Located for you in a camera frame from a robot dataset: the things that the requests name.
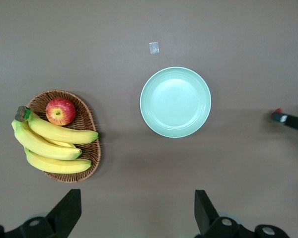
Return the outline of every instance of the woven fruit basket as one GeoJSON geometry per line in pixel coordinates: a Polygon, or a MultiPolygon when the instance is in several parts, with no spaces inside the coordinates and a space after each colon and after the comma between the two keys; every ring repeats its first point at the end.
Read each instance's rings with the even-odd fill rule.
{"type": "MultiPolygon", "coordinates": [[[[45,115],[45,107],[54,98],[66,98],[72,101],[75,105],[76,116],[74,120],[65,127],[76,130],[97,131],[90,109],[81,98],[71,92],[64,90],[44,91],[31,99],[31,101],[27,104],[27,107],[30,108],[32,112],[37,114],[40,118],[47,120],[45,115]]],[[[43,173],[56,181],[65,183],[80,182],[89,178],[96,171],[100,162],[101,146],[99,139],[88,144],[76,145],[76,147],[82,150],[82,154],[79,156],[80,159],[91,160],[92,165],[88,170],[76,174],[54,174],[45,171],[43,171],[43,173]]]]}

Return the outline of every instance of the banana stem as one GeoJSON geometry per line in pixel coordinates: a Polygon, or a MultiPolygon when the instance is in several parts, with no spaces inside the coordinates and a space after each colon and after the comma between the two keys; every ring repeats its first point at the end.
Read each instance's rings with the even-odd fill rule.
{"type": "Polygon", "coordinates": [[[26,106],[20,106],[18,107],[18,111],[16,112],[14,119],[16,119],[19,122],[26,121],[31,114],[31,110],[27,108],[26,106]]]}

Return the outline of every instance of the light green plate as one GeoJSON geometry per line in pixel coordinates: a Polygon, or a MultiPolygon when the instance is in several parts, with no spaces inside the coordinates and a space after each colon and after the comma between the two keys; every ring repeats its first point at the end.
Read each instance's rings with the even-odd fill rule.
{"type": "Polygon", "coordinates": [[[140,110],[156,133],[179,138],[196,132],[211,110],[211,94],[196,72],[183,67],[165,68],[145,84],[140,110]]]}

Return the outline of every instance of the banana bunch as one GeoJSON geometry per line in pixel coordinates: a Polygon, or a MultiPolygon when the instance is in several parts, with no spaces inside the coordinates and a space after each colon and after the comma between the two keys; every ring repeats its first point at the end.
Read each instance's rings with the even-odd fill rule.
{"type": "Polygon", "coordinates": [[[91,130],[74,130],[53,125],[19,107],[11,123],[15,138],[23,145],[27,161],[42,171],[74,174],[91,167],[91,161],[77,159],[82,151],[75,144],[87,144],[98,138],[91,130]]]}

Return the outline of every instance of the red object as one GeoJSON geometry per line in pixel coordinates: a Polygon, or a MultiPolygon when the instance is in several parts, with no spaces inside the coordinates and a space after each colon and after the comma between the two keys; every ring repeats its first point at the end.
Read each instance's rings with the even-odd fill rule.
{"type": "Polygon", "coordinates": [[[74,120],[76,108],[74,104],[66,98],[55,98],[47,104],[45,114],[50,123],[62,126],[74,120]]]}
{"type": "Polygon", "coordinates": [[[277,108],[271,115],[270,117],[273,118],[274,113],[283,113],[283,110],[281,108],[277,108]]]}

